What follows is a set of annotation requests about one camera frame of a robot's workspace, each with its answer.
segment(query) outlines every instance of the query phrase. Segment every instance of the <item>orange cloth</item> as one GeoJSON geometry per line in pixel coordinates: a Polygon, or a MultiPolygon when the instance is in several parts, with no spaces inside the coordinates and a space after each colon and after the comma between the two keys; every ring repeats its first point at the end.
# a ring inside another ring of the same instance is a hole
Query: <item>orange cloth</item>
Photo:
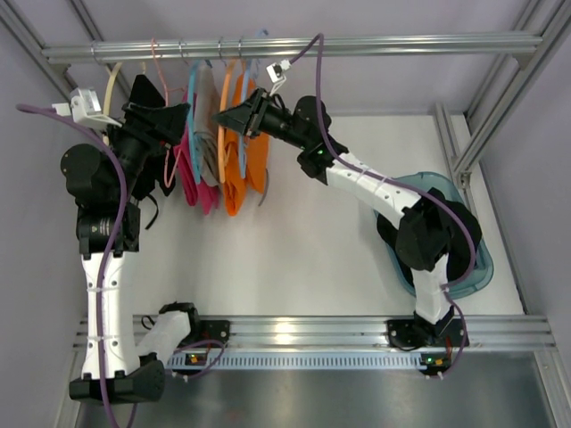
{"type": "MultiPolygon", "coordinates": [[[[240,103],[240,94],[244,74],[236,81],[236,88],[232,99],[232,105],[240,103]]],[[[252,80],[248,82],[248,93],[251,93],[255,85],[252,80]]],[[[246,178],[240,177],[240,164],[238,161],[238,134],[226,129],[223,153],[228,154],[228,162],[224,173],[226,181],[222,185],[224,204],[230,216],[235,216],[246,197],[246,184],[256,192],[263,193],[266,185],[266,165],[268,163],[269,137],[260,134],[248,141],[246,148],[246,178]]]]}
{"type": "MultiPolygon", "coordinates": [[[[234,72],[234,66],[236,65],[236,60],[232,60],[228,63],[226,67],[226,76],[224,77],[224,85],[222,86],[222,94],[220,95],[220,111],[224,111],[228,105],[228,92],[230,90],[230,80],[232,79],[232,73],[234,72]]],[[[227,158],[224,153],[224,140],[225,131],[223,127],[218,127],[218,171],[220,175],[220,182],[224,183],[226,181],[225,177],[225,160],[227,158]]]]}

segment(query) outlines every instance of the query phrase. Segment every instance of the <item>black cloth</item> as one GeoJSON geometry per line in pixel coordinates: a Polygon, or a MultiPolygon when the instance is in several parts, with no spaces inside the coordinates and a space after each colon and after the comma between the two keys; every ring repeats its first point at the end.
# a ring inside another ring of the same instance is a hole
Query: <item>black cloth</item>
{"type": "MultiPolygon", "coordinates": [[[[460,202],[447,201],[444,200],[443,197],[442,199],[446,206],[451,209],[454,214],[459,217],[464,226],[466,226],[468,232],[470,233],[472,243],[477,248],[480,241],[482,240],[482,229],[480,228],[476,217],[472,215],[472,213],[468,210],[468,208],[466,208],[466,206],[464,206],[464,204],[460,202]]],[[[380,234],[381,238],[383,238],[383,241],[385,241],[394,251],[398,231],[393,227],[391,222],[381,214],[379,214],[377,217],[377,232],[380,234]]],[[[464,272],[466,272],[470,262],[470,249],[468,247],[468,242],[466,241],[466,237],[455,221],[452,221],[451,234],[451,249],[449,253],[448,264],[446,265],[446,275],[448,276],[448,281],[454,281],[458,279],[464,272]]],[[[404,275],[404,278],[410,285],[414,287],[412,282],[412,272],[410,268],[402,262],[398,255],[396,255],[396,259],[399,262],[399,266],[401,268],[402,274],[404,275]]]]}

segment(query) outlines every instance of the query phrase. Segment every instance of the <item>blue plastic basket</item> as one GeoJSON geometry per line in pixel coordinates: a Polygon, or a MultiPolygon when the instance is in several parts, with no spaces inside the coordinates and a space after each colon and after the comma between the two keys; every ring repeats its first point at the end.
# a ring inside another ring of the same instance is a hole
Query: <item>blue plastic basket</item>
{"type": "MultiPolygon", "coordinates": [[[[419,172],[413,176],[396,178],[396,180],[407,185],[414,185],[426,192],[435,187],[444,194],[444,197],[447,200],[464,203],[456,186],[448,178],[440,174],[436,174],[435,172],[419,172]]],[[[396,259],[396,254],[393,249],[388,245],[387,248],[402,286],[410,294],[416,295],[414,287],[404,278],[404,274],[401,271],[401,267],[399,266],[399,262],[396,259]]],[[[478,290],[482,290],[490,283],[492,276],[492,256],[485,246],[484,238],[482,238],[476,250],[476,265],[474,267],[474,271],[464,281],[451,288],[450,296],[453,299],[460,299],[462,297],[469,296],[478,290]]]]}

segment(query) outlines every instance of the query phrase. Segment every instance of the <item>metal frame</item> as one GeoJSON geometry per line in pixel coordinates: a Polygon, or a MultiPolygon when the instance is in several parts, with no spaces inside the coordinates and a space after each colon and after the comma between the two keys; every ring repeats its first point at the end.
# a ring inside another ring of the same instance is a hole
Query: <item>metal frame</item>
{"type": "Polygon", "coordinates": [[[42,54],[42,48],[46,45],[44,39],[11,0],[0,1],[0,21],[55,89],[69,101],[70,92],[77,85],[67,73],[67,67],[57,69],[47,61],[42,54]]]}
{"type": "MultiPolygon", "coordinates": [[[[526,30],[530,21],[540,9],[539,5],[541,2],[541,0],[528,0],[513,29],[517,31],[526,30]]],[[[490,67],[488,74],[480,84],[480,87],[476,90],[476,94],[474,95],[474,98],[466,112],[466,120],[469,126],[471,126],[472,118],[474,118],[478,108],[480,108],[481,102],[488,95],[493,82],[497,79],[500,71],[506,67],[509,59],[509,55],[499,55],[490,67]]]]}
{"type": "MultiPolygon", "coordinates": [[[[148,333],[142,315],[133,316],[136,339],[148,333]]],[[[374,352],[394,353],[388,343],[386,322],[405,317],[201,317],[230,321],[228,350],[235,353],[374,352]]],[[[543,316],[467,316],[471,345],[465,352],[530,352],[555,350],[555,341],[543,316]]],[[[87,344],[87,319],[79,326],[75,350],[87,344]]]]}
{"type": "MultiPolygon", "coordinates": [[[[288,57],[299,53],[309,38],[243,38],[241,40],[158,40],[162,60],[248,59],[288,57]]],[[[419,54],[533,54],[542,38],[524,31],[439,36],[331,37],[325,41],[325,56],[377,56],[419,54]]],[[[100,64],[151,60],[151,42],[98,42],[92,45],[50,46],[43,55],[50,63],[98,62],[100,64]]],[[[317,55],[313,46],[308,56],[317,55]]]]}
{"type": "Polygon", "coordinates": [[[571,0],[559,5],[543,33],[543,41],[529,63],[520,70],[503,96],[472,135],[468,147],[454,162],[452,174],[456,179],[469,179],[470,170],[480,161],[485,147],[498,134],[501,126],[538,78],[549,60],[557,52],[571,30],[571,0]]]}
{"type": "MultiPolygon", "coordinates": [[[[87,9],[87,6],[83,2],[83,0],[68,0],[68,4],[70,5],[71,10],[78,17],[79,22],[81,23],[83,29],[86,31],[87,35],[91,37],[92,40],[95,40],[97,42],[103,42],[103,35],[99,30],[99,28],[97,27],[95,20],[91,16],[91,13],[89,13],[89,10],[87,9]]],[[[107,64],[105,65],[105,68],[109,72],[111,72],[112,66],[113,64],[111,65],[107,64]]],[[[128,99],[128,96],[131,92],[130,89],[131,86],[128,83],[127,79],[125,78],[125,75],[121,71],[117,75],[117,85],[119,86],[120,91],[125,96],[125,99],[128,99]]]]}
{"type": "Polygon", "coordinates": [[[436,120],[436,130],[438,131],[440,146],[443,148],[443,156],[446,162],[448,177],[463,193],[464,202],[472,214],[477,217],[476,203],[472,196],[470,181],[467,179],[460,180],[458,177],[455,177],[452,172],[454,162],[461,153],[461,150],[458,144],[458,138],[456,137],[456,131],[454,130],[454,125],[452,124],[451,115],[444,104],[438,103],[434,107],[434,118],[436,120]]]}
{"type": "Polygon", "coordinates": [[[557,427],[571,426],[571,385],[558,352],[535,352],[535,361],[557,427]]]}

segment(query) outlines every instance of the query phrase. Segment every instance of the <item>white wall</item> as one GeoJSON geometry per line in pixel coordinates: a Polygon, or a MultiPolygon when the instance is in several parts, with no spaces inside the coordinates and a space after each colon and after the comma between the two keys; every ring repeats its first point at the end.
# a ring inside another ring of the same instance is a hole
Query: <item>white wall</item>
{"type": "Polygon", "coordinates": [[[4,27],[0,56],[0,414],[4,426],[48,427],[86,310],[76,209],[59,170],[80,138],[15,110],[60,100],[4,27]]]}
{"type": "Polygon", "coordinates": [[[571,38],[484,158],[528,304],[549,317],[571,374],[571,38]]]}

